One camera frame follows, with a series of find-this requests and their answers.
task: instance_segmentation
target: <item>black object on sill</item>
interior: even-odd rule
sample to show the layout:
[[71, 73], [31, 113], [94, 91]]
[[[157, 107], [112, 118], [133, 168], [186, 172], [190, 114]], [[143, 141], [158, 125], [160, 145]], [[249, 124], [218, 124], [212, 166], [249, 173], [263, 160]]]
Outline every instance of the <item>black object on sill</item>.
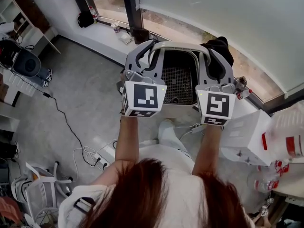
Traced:
[[135, 44], [139, 45], [149, 40], [149, 31], [143, 28], [133, 28]]
[[90, 11], [81, 12], [78, 16], [78, 25], [83, 27], [88, 27], [89, 25], [94, 24], [94, 19]]

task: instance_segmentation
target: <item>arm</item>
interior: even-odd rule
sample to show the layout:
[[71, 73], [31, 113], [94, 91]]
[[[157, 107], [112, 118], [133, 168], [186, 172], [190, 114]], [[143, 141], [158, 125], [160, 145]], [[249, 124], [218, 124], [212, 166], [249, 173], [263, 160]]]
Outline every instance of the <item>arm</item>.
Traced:
[[219, 155], [219, 141], [222, 129], [208, 125], [192, 170], [192, 175], [202, 172], [216, 172]]
[[115, 151], [115, 161], [92, 183], [110, 186], [118, 181], [117, 172], [138, 161], [139, 141], [136, 117], [122, 116]]

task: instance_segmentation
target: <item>floor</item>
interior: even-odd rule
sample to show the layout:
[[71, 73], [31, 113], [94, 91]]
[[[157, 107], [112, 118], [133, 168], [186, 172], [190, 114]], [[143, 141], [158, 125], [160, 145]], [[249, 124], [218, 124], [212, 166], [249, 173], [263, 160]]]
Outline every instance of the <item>floor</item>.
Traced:
[[[55, 46], [61, 54], [50, 50], [41, 60], [44, 67], [53, 69], [53, 80], [45, 91], [57, 99], [59, 109], [66, 113], [83, 145], [98, 150], [118, 136], [121, 97], [116, 90], [116, 82], [122, 68], [64, 38], [59, 38]], [[13, 140], [20, 144], [22, 170], [25, 169], [25, 161], [45, 167], [59, 161], [59, 170], [65, 176], [72, 176], [76, 181], [74, 185], [90, 184], [101, 173], [97, 167], [86, 164], [81, 151], [76, 150], [75, 161], [79, 169], [76, 180], [73, 150], [80, 145], [66, 125], [64, 116], [56, 110], [53, 99], [38, 91], [33, 97], [21, 94], [16, 107], [22, 112], [22, 119]], [[140, 142], [156, 139], [162, 120], [160, 115], [139, 119]], [[198, 113], [193, 110], [176, 119], [176, 125], [191, 126], [199, 121]], [[176, 134], [181, 136], [186, 131], [188, 129], [180, 128]], [[199, 150], [201, 136], [200, 133], [188, 134], [182, 139], [193, 158]], [[247, 212], [257, 211], [265, 198], [264, 194], [247, 187], [247, 176], [254, 168], [227, 159], [220, 159], [218, 163], [219, 176], [236, 186]]]

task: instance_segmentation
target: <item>white sneaker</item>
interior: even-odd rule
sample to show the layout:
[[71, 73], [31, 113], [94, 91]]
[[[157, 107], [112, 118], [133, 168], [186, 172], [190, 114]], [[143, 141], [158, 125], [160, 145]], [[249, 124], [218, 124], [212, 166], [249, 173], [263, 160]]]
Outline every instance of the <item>white sneaker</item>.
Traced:
[[47, 76], [46, 80], [47, 80], [48, 82], [51, 82], [51, 80], [52, 80], [52, 75], [53, 75], [53, 71], [52, 71], [52, 69], [50, 69], [50, 68], [48, 68], [47, 70], [49, 71], [49, 75]]
[[48, 85], [49, 85], [49, 82], [48, 81], [44, 81], [43, 86], [41, 86], [41, 88], [48, 87]]

